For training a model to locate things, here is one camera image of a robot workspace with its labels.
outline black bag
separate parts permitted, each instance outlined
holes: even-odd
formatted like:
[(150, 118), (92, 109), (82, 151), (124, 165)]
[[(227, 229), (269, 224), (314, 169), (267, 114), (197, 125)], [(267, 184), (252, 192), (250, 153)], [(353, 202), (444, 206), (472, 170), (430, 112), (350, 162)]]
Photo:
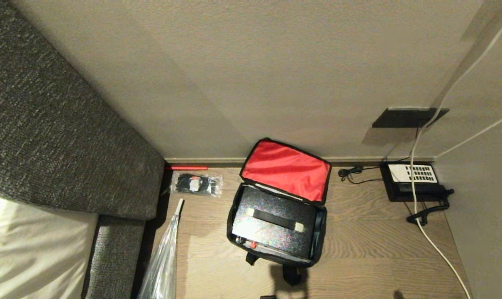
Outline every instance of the black bag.
[(227, 238), (248, 252), (283, 265), (285, 280), (319, 261), (325, 237), (329, 162), (268, 138), (247, 157), (227, 219)]

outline clear plastic umbrella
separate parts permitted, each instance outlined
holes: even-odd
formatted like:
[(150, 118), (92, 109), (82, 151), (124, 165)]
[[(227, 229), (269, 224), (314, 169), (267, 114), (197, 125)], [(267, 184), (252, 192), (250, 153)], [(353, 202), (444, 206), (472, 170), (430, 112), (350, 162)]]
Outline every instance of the clear plastic umbrella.
[(137, 299), (175, 299), (175, 248), (182, 206), (183, 199), (179, 199), (170, 225), (166, 228), (157, 251), (152, 254)]

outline baseboard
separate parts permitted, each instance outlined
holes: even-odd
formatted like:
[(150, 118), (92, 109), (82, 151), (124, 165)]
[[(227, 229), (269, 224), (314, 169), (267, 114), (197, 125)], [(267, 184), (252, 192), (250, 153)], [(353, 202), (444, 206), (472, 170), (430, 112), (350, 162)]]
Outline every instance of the baseboard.
[[(333, 166), (349, 166), (353, 164), (361, 164), (363, 166), (376, 166), (384, 161), (395, 161), (403, 159), (402, 157), (323, 157)], [(166, 158), (166, 162), (171, 165), (196, 165), (208, 167), (242, 167), (246, 158)], [(415, 161), (433, 162), (435, 156), (419, 156), (415, 157)]]

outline bag lid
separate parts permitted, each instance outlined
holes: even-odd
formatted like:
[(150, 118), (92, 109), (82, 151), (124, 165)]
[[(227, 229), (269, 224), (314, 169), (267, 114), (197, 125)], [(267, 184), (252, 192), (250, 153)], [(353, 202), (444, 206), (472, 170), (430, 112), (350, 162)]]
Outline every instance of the bag lid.
[(331, 165), (324, 159), (265, 138), (257, 142), (247, 157), (240, 176), (323, 203), (330, 171)]

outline umbrella tip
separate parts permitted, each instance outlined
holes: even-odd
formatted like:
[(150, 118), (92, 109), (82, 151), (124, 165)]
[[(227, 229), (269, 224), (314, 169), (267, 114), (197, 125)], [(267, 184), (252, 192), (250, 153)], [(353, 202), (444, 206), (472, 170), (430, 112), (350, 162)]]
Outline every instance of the umbrella tip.
[(183, 202), (184, 200), (183, 199), (179, 199), (179, 203), (177, 204), (177, 209), (175, 209), (175, 213), (174, 215), (179, 215), (181, 214), (181, 208), (183, 206)]

